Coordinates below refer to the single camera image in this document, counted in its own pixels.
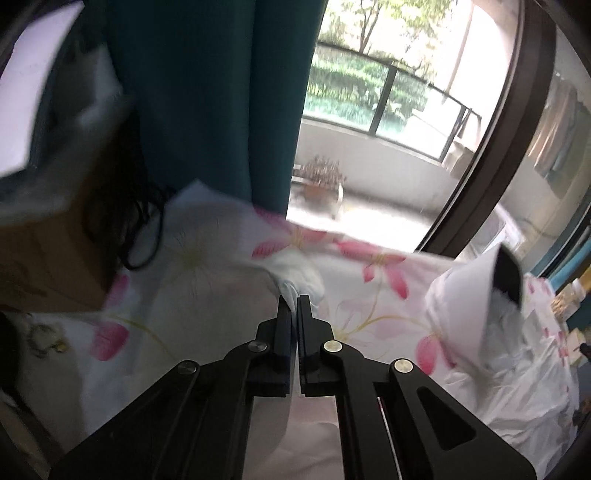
glass door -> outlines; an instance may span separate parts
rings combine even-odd
[[[590,111],[591,77],[557,28],[554,75],[538,127],[507,190],[462,259],[503,242],[524,271],[540,274],[552,262],[585,221],[591,202]]]
[[[307,88],[288,219],[413,251],[502,95],[519,0],[330,0]],[[416,21],[417,13],[424,21]]]

white fabric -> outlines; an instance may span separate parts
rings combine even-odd
[[[132,261],[150,253],[155,229],[142,233]],[[20,390],[69,450],[179,361],[216,361],[251,340],[275,316],[280,292],[292,305],[309,294],[335,337],[366,357],[409,358],[442,382],[450,362],[426,294],[453,265],[311,231],[195,182],[167,206],[154,262],[121,271],[102,312],[19,317],[24,334],[32,323],[56,325],[69,345],[44,359],[25,352]],[[245,479],[342,478],[334,399],[297,392],[257,399]]]
[[[457,363],[441,385],[543,479],[572,442],[577,385],[564,335],[547,328],[545,335],[535,311],[526,325],[517,305],[492,288],[496,252],[445,273],[427,294],[428,318]]]

hanging clothes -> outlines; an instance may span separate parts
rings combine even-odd
[[[285,214],[326,0],[102,1],[152,179]]]
[[[574,128],[577,111],[577,90],[570,82],[554,75],[544,111],[527,155],[535,170],[545,177],[561,156]]]
[[[571,133],[557,161],[546,175],[550,188],[559,199],[569,191],[573,179],[581,168],[591,132],[591,113],[580,102],[577,103],[573,123]]]

cardboard box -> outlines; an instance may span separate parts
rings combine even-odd
[[[0,205],[0,310],[102,307],[121,230],[110,224],[92,235],[92,229],[124,211],[129,194],[117,139],[125,115],[106,123],[104,112],[99,116],[98,124],[91,118],[78,125],[34,181]]]

pink flower print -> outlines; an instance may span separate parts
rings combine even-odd
[[[377,268],[382,268],[392,291],[396,292],[402,299],[408,297],[408,285],[399,268],[399,265],[406,260],[406,257],[384,252],[380,247],[364,242],[348,240],[337,242],[336,245],[344,257],[367,262],[367,265],[362,270],[365,283],[375,278]]]
[[[316,244],[324,239],[327,232],[311,230],[293,223],[289,223],[281,215],[255,208],[256,213],[269,225],[283,230],[288,234],[287,238],[273,239],[261,242],[252,251],[252,258],[266,258],[287,247],[303,249],[308,244]]]
[[[104,308],[109,309],[121,304],[129,288],[129,277],[126,274],[117,274],[105,300]]]
[[[123,348],[129,337],[129,330],[115,322],[100,322],[95,330],[90,354],[106,362],[111,360]]]
[[[441,352],[443,360],[449,368],[456,366],[446,347],[434,333],[418,341],[415,349],[415,357],[418,367],[427,375],[431,375],[434,372],[439,352]]]

